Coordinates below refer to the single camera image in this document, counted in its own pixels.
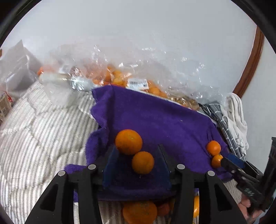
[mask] white striped fabric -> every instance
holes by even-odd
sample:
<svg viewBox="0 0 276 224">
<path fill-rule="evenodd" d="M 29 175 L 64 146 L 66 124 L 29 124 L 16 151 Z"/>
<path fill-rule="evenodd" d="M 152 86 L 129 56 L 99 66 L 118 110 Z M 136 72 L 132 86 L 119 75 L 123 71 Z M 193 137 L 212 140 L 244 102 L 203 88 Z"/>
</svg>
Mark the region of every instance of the white striped fabric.
<svg viewBox="0 0 276 224">
<path fill-rule="evenodd" d="M 0 126 L 0 203 L 15 224 L 30 211 L 56 173 L 67 164 L 86 165 L 85 143 L 98 128 L 90 115 L 94 99 L 83 93 L 78 104 L 54 106 L 36 82 Z M 233 181 L 226 187 L 240 200 Z M 103 224 L 123 224 L 119 202 L 99 201 Z M 74 203 L 78 224 L 78 204 Z M 154 223 L 165 224 L 165 217 Z"/>
</svg>

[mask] triangular cutout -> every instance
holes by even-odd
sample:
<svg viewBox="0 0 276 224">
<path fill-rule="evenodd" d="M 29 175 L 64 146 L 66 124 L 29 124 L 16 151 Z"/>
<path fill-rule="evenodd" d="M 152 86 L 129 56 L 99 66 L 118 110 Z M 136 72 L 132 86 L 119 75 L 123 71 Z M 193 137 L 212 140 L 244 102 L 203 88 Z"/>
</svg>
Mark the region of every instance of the triangular cutout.
<svg viewBox="0 0 276 224">
<path fill-rule="evenodd" d="M 40 205 L 40 209 L 48 210 L 53 212 L 55 210 L 55 202 L 57 199 L 57 190 L 59 186 L 55 184 L 52 189 L 49 191 L 47 196 L 44 198 L 43 202 Z"/>
<path fill-rule="evenodd" d="M 214 187 L 215 187 L 215 194 L 216 194 L 216 198 L 217 198 L 217 209 L 220 212 L 231 210 L 232 206 L 231 206 L 230 202 L 227 200 L 222 189 L 219 187 L 218 184 L 215 184 Z"/>
</svg>

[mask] person's hand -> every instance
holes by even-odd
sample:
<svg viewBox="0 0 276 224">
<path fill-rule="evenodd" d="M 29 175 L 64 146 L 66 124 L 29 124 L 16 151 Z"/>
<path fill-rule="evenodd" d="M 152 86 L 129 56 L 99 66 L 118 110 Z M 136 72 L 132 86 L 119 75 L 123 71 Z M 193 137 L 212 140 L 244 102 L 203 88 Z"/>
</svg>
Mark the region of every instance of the person's hand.
<svg viewBox="0 0 276 224">
<path fill-rule="evenodd" d="M 262 210 L 256 210 L 250 216 L 247 212 L 247 208 L 249 208 L 250 206 L 251 206 L 250 200 L 245 195 L 242 195 L 241 202 L 238 204 L 238 207 L 240 208 L 248 224 L 253 223 L 259 217 L 259 215 L 263 213 Z"/>
</svg>

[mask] purple towel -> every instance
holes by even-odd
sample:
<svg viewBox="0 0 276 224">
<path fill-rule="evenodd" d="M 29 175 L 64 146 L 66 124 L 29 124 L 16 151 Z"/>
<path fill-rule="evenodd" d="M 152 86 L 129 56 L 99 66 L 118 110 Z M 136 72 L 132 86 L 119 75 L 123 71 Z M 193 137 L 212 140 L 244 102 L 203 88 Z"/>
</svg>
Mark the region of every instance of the purple towel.
<svg viewBox="0 0 276 224">
<path fill-rule="evenodd" d="M 228 155 L 227 145 L 222 140 L 212 121 L 196 111 L 147 94 L 116 86 L 94 89 L 96 105 L 91 114 L 99 129 L 91 134 L 86 144 L 87 164 L 93 164 L 114 143 L 119 131 L 132 129 L 143 139 L 142 151 L 156 155 L 157 145 L 163 144 L 167 153 L 190 170 L 206 173 L 213 170 L 222 181 L 231 179 L 223 168 L 211 166 L 211 156 L 206 145 L 216 140 L 221 145 L 221 154 Z M 72 173 L 80 166 L 68 165 Z M 131 156 L 121 157 L 116 175 L 109 190 L 98 195 L 99 199 L 134 200 L 160 198 L 172 193 L 163 189 L 152 171 L 141 178 L 131 168 Z"/>
</svg>

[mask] wooden frame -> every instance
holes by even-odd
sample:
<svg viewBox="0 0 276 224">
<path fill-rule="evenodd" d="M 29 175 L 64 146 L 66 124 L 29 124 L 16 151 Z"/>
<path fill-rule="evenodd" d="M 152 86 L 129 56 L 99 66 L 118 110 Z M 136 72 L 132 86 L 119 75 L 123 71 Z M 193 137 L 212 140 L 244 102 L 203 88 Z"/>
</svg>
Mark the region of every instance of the wooden frame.
<svg viewBox="0 0 276 224">
<path fill-rule="evenodd" d="M 251 50 L 251 54 L 249 56 L 245 69 L 242 73 L 242 76 L 233 91 L 233 93 L 237 94 L 240 98 L 242 98 L 249 83 L 251 82 L 254 76 L 254 73 L 256 71 L 256 68 L 258 66 L 258 63 L 261 57 L 263 44 L 264 44 L 264 34 L 257 26 L 255 40 L 254 40 L 253 48 Z"/>
</svg>

